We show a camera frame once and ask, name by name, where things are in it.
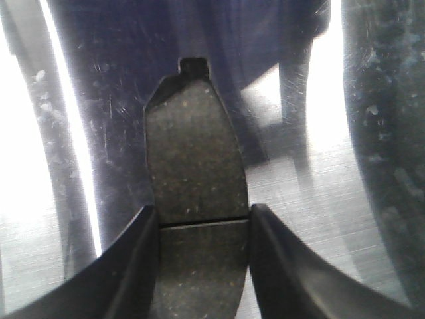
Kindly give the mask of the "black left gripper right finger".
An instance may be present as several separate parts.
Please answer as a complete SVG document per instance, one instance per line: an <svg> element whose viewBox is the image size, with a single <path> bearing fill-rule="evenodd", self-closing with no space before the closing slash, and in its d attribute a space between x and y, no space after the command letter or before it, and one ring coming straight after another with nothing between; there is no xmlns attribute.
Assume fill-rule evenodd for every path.
<svg viewBox="0 0 425 319"><path fill-rule="evenodd" d="M353 280L298 238L265 204L250 213L249 267L263 318L423 318Z"/></svg>

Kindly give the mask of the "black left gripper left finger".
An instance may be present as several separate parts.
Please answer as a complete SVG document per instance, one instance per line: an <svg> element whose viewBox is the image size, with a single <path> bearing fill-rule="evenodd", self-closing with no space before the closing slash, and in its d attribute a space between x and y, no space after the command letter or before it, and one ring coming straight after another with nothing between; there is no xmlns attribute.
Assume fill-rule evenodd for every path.
<svg viewBox="0 0 425 319"><path fill-rule="evenodd" d="M158 216L145 206L93 263L8 318L148 318L158 268Z"/></svg>

